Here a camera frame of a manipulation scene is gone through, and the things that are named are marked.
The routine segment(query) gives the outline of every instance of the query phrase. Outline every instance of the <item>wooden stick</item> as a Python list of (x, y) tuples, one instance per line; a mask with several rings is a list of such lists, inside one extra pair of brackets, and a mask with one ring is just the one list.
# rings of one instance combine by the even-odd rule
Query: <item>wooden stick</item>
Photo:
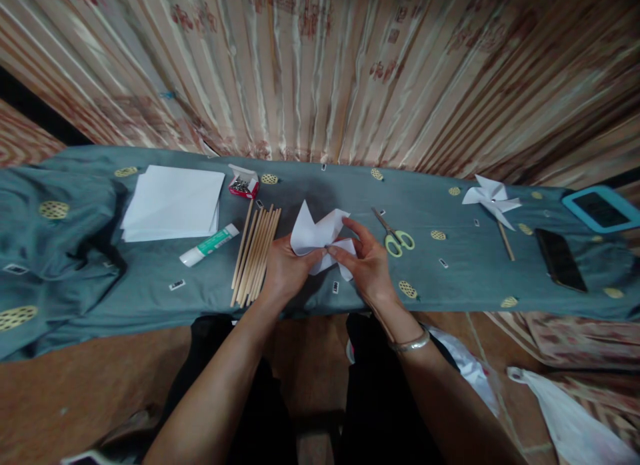
[(266, 215), (266, 219), (263, 221), (263, 226), (261, 227), (261, 233), (260, 235), (258, 235), (259, 241), (256, 243), (256, 249), (253, 255), (253, 260), (249, 262), (251, 267), (249, 268), (249, 275), (247, 276), (247, 287), (244, 290), (241, 290), (241, 293), (240, 293), (240, 308), (242, 308), (245, 305), (245, 303), (248, 305), (247, 300), (249, 299), (249, 294), (251, 293), (251, 288), (253, 287), (253, 280), (255, 279), (255, 274), (257, 271), (258, 259), (262, 253), (265, 240), (267, 239), (267, 230), (269, 229), (269, 225), (272, 219), (273, 219), (273, 204), (269, 208), (269, 212)]
[(282, 208), (279, 208), (275, 211), (275, 217), (273, 219), (273, 223), (271, 224), (271, 230), (267, 235), (267, 248), (265, 253), (263, 254), (262, 260), (260, 261), (260, 265), (258, 267), (258, 274), (256, 276), (255, 284), (253, 286), (253, 293), (249, 299), (251, 301), (255, 301), (262, 290), (262, 283), (265, 281), (265, 273), (267, 271), (267, 258), (269, 257), (269, 248), (273, 243), (273, 238), (275, 237), (275, 232), (278, 228), (278, 222), (280, 221), (280, 213), (282, 212)]
[(245, 264), (247, 263), (247, 254), (249, 253), (249, 248), (251, 247), (251, 240), (253, 239), (253, 230), (255, 229), (255, 223), (258, 218), (259, 210), (255, 210), (253, 212), (253, 219), (251, 220), (251, 227), (249, 228), (249, 235), (247, 236), (247, 244), (245, 246), (244, 251), (242, 252), (242, 260), (240, 261), (240, 268), (238, 269), (238, 276), (236, 279), (236, 287), (233, 292), (233, 297), (231, 298), (231, 307), (235, 305), (235, 298), (238, 296), (238, 288), (240, 286), (240, 279), (243, 275), (243, 270), (245, 269)]
[(238, 303), (240, 303), (240, 301), (242, 300), (245, 290), (247, 289), (247, 284), (249, 283), (249, 272), (251, 271), (253, 256), (255, 255), (257, 243), (260, 239), (260, 233), (262, 231), (263, 222), (266, 216), (266, 211), (267, 210), (265, 210), (264, 208), (260, 210), (260, 214), (258, 215), (258, 221), (255, 224), (255, 231), (253, 232), (253, 240), (251, 240), (251, 246), (249, 247), (249, 255), (247, 256), (245, 269), (244, 269), (244, 272), (242, 273), (242, 278), (240, 280), (240, 285), (238, 287), (238, 296), (237, 296)]
[(253, 278), (253, 283), (251, 284), (249, 297), (247, 298), (247, 304), (255, 301), (255, 299), (257, 298), (258, 285), (262, 284), (261, 279), (264, 278), (263, 264), (264, 266), (266, 266), (267, 264), (267, 255), (269, 255), (269, 247), (271, 246), (271, 242), (273, 242), (273, 227), (275, 226), (275, 223), (278, 220), (278, 217), (279, 217), (278, 210), (275, 210), (272, 213), (271, 222), (269, 223), (269, 227), (267, 228), (267, 233), (265, 234), (265, 240), (263, 242), (262, 249), (256, 261), (255, 276)]
[(240, 240), (240, 249), (238, 250), (238, 259), (235, 261), (235, 270), (233, 271), (233, 280), (231, 281), (231, 289), (235, 288), (235, 281), (238, 278), (238, 269), (240, 268), (240, 261), (242, 258), (242, 247), (245, 245), (245, 238), (247, 237), (247, 228), (249, 228), (249, 218), (251, 218), (251, 208), (253, 208), (253, 198), (249, 203), (249, 209), (247, 210), (247, 217), (245, 218), (245, 229), (242, 231), (242, 240)]
[(505, 233), (505, 228), (502, 226), (502, 223), (498, 221), (498, 228), (500, 229), (500, 234), (502, 235), (502, 240), (505, 242), (505, 247), (507, 247), (507, 252), (509, 252), (509, 259), (512, 262), (515, 262), (515, 256), (513, 256), (513, 252), (511, 251), (511, 245), (509, 245), (509, 240), (507, 239), (507, 234)]

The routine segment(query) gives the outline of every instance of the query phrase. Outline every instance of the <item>floor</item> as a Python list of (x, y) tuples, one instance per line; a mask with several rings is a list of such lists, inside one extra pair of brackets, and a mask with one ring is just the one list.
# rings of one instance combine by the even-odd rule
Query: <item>floor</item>
[[(531, 464), (557, 457), (537, 401), (506, 366), (545, 367), (482, 313), (420, 313), (495, 370), (500, 421)], [(265, 354), (293, 417), (344, 409), (346, 315), (281, 322)], [(93, 340), (40, 358), (0, 364), (0, 464), (50, 465), (81, 452), (132, 413), (162, 404), (189, 349), (189, 329)], [(328, 435), (299, 439), (299, 462), (333, 463)]]

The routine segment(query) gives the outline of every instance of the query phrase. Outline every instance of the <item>bangle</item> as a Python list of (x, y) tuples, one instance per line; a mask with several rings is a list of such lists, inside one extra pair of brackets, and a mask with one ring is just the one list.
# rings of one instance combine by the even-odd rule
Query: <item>bangle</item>
[(431, 334), (427, 330), (423, 330), (422, 335), (420, 335), (415, 340), (411, 340), (410, 342), (403, 344), (394, 344), (389, 342), (389, 347), (394, 352), (410, 352), (411, 350), (417, 350), (418, 348), (422, 348), (426, 344), (431, 341)]

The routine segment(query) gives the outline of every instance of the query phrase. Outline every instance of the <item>gray-blue fabric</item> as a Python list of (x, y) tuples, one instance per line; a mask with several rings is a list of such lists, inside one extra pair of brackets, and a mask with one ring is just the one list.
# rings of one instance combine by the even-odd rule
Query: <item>gray-blue fabric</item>
[[(178, 257), (201, 238), (125, 243), (119, 239), (119, 224), (114, 225), (148, 165), (220, 171), (228, 184), (233, 177), (230, 163), (279, 178), (275, 185), (262, 183), (258, 195), (267, 207), (273, 203), (283, 209), (277, 237), (291, 232), (306, 199), (315, 221), (339, 208), (382, 242), (385, 230), (371, 207), (384, 209), (389, 225), (415, 240), (414, 250), (403, 249), (400, 258), (389, 256), (391, 277), (410, 310), (544, 311), (617, 321), (637, 320), (640, 315), (637, 258), (618, 234), (595, 242), (595, 233), (560, 203), (566, 189), (507, 187), (509, 198), (517, 197), (523, 205), (505, 214), (516, 230), (506, 230), (516, 257), (511, 262), (495, 218), (479, 204), (462, 205), (466, 191), (477, 186), (475, 181), (392, 169), (381, 169), (384, 180), (379, 181), (369, 167), (327, 165), (323, 170), (318, 163), (91, 145), (66, 149), (38, 166), (0, 171), (0, 268), (12, 263), (32, 270), (22, 276), (0, 271), (0, 312), (20, 306), (39, 310), (32, 320), (0, 332), (0, 357), (31, 358), (91, 338), (188, 325), (203, 314), (240, 316), (241, 310), (229, 306), (240, 236), (187, 268)], [(126, 167), (138, 172), (115, 175)], [(452, 195), (452, 187), (461, 193)], [(542, 198), (534, 198), (534, 191)], [(47, 200), (68, 203), (68, 216), (42, 217), (37, 209)], [(234, 223), (242, 230), (248, 205), (248, 199), (224, 187), (220, 228)], [(551, 281), (535, 236), (522, 232), (520, 223), (567, 239), (588, 294)], [(432, 231), (443, 232), (446, 240), (435, 240)], [(346, 228), (342, 234), (352, 236)], [(49, 275), (43, 274), (38, 265), (42, 263), (49, 264)], [(179, 280), (185, 285), (171, 291), (169, 285)], [(417, 290), (417, 299), (400, 291), (401, 280)], [(333, 282), (339, 284), (337, 294)], [(612, 298), (605, 288), (623, 296)], [(517, 305), (502, 308), (509, 297)], [(284, 316), (364, 308), (353, 282), (345, 282), (333, 266), (309, 277)]]

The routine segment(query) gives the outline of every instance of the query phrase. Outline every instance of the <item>woman's left hand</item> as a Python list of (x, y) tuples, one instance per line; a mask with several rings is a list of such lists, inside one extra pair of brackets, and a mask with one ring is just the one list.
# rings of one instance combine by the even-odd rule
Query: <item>woman's left hand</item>
[(326, 253), (325, 248), (319, 248), (310, 254), (298, 256), (291, 249), (291, 234), (275, 240), (269, 248), (267, 276), (261, 295), (270, 302), (282, 304), (284, 308), (305, 284), (309, 270)]

